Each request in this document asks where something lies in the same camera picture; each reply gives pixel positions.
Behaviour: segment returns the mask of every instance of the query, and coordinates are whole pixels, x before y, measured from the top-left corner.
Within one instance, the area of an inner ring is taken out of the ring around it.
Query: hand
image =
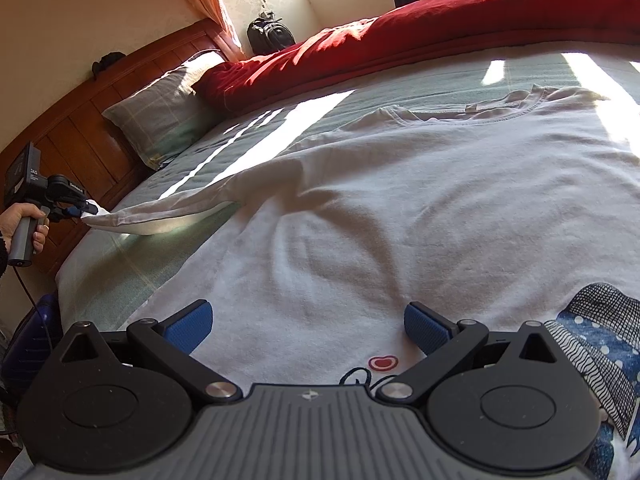
[[[0,233],[4,239],[6,251],[11,249],[11,238],[14,236],[15,230],[18,228],[20,219],[25,216],[32,218],[43,218],[45,214],[33,204],[13,204],[0,214]],[[41,253],[44,249],[44,242],[49,234],[49,219],[44,221],[44,225],[36,227],[33,233],[33,249],[36,253]]]

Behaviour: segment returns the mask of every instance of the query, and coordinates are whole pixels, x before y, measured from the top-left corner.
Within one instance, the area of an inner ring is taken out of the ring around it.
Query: red blanket
[[[194,88],[238,115],[402,64],[562,40],[640,44],[640,0],[422,0],[277,54],[219,64]]]

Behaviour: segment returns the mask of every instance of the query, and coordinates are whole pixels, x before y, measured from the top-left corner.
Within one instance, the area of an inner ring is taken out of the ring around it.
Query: headboard panel
[[[220,50],[229,61],[244,59],[231,38],[207,18],[140,48],[100,73],[96,81],[77,86],[0,153],[1,189],[7,168],[31,141],[42,152],[42,174],[64,174],[79,182],[101,206],[113,208],[152,171],[101,113],[208,48]],[[34,264],[55,274],[87,231],[78,221],[52,224],[45,250]]]

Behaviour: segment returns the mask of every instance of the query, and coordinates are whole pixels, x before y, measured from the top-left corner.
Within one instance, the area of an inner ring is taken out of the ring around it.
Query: metal screw
[[[219,383],[208,384],[204,390],[210,397],[215,397],[216,399],[228,399],[236,394],[238,387],[235,384],[220,381]]]
[[[414,394],[412,387],[404,383],[387,383],[381,391],[389,399],[408,399]]]

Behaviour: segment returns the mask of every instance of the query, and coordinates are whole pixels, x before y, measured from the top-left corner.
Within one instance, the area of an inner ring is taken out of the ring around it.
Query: gray ribbed plate
[[[37,466],[25,480],[85,478]],[[201,412],[157,460],[109,480],[487,480],[447,456],[412,410],[383,406],[363,386],[254,386],[232,406]],[[573,468],[549,480],[586,480]]]

